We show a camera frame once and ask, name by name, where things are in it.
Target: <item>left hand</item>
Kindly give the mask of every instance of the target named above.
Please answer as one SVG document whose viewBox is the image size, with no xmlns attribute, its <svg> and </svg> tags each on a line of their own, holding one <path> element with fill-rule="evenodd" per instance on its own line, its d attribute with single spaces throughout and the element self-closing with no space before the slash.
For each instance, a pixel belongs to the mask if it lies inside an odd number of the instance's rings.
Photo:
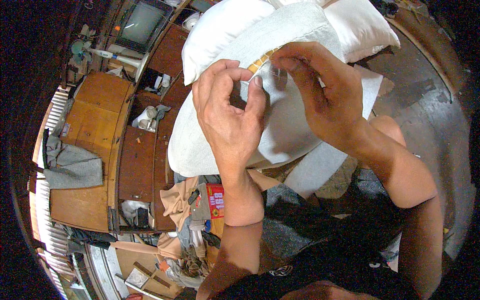
<svg viewBox="0 0 480 300">
<path fill-rule="evenodd" d="M 237 60 L 219 60 L 193 83 L 193 105 L 206 140 L 212 148 L 222 179 L 245 171 L 263 132 L 265 94 L 261 77 L 248 86 L 245 110 L 230 105 L 236 81 L 247 81 L 253 73 L 239 68 Z"/>
</svg>

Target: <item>floor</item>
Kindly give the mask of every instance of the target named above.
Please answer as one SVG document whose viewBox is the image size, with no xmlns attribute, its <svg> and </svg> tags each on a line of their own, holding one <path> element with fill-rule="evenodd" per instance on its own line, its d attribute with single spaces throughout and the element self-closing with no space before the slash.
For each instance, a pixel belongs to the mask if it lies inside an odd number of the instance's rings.
<svg viewBox="0 0 480 300">
<path fill-rule="evenodd" d="M 450 229 L 444 248 L 455 257 L 475 195 L 470 183 L 468 133 L 469 117 L 478 104 L 472 101 L 470 82 L 458 99 L 451 99 L 442 79 L 422 53 L 401 32 L 395 28 L 394 31 L 402 48 L 384 49 L 357 64 L 384 76 L 373 111 L 397 121 L 408 149 L 419 155 L 432 172 L 443 203 L 444 227 Z M 263 173 L 283 181 L 299 160 Z M 356 165 L 356 159 L 348 157 L 316 196 L 339 198 Z M 309 200 L 316 204 L 316 199 Z"/>
</svg>

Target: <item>person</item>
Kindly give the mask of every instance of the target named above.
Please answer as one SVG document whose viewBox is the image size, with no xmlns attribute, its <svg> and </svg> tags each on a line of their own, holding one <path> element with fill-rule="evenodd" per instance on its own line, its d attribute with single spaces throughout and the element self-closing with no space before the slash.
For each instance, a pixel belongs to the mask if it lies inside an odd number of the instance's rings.
<svg viewBox="0 0 480 300">
<path fill-rule="evenodd" d="M 327 230 L 316 232 L 319 242 L 284 267 L 258 274 L 265 207 L 254 178 L 261 175 L 246 165 L 262 135 L 266 98 L 262 79 L 238 61 L 215 62 L 192 90 L 225 190 L 225 226 L 217 262 L 197 299 L 427 299 L 441 279 L 443 239 L 431 173 L 406 149 L 392 118 L 362 117 L 359 74 L 319 43 L 288 43 L 271 63 L 292 76 L 313 133 L 358 159 L 349 187 L 358 209 L 342 220 L 323 215 L 318 222 Z M 248 80 L 245 109 L 230 105 L 235 82 Z M 402 232 L 398 273 L 371 264 L 398 233 L 391 232 L 395 227 Z"/>
</svg>

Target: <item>right hand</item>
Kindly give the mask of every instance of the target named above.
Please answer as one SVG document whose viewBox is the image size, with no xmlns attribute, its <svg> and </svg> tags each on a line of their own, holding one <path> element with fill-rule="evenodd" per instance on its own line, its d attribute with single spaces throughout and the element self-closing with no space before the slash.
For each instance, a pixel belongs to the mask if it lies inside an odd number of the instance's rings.
<svg viewBox="0 0 480 300">
<path fill-rule="evenodd" d="M 292 76 L 313 133 L 346 153 L 360 143 L 359 130 L 368 123 L 362 117 L 363 89 L 355 69 L 316 42 L 288 43 L 274 52 L 270 60 Z"/>
</svg>

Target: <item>television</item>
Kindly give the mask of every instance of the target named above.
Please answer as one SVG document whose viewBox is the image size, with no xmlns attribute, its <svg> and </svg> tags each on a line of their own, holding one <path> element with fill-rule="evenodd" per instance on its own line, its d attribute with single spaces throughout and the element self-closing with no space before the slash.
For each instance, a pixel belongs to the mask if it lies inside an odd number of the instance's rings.
<svg viewBox="0 0 480 300">
<path fill-rule="evenodd" d="M 138 0 L 128 10 L 115 44 L 146 53 L 170 20 L 173 7 L 159 0 Z"/>
</svg>

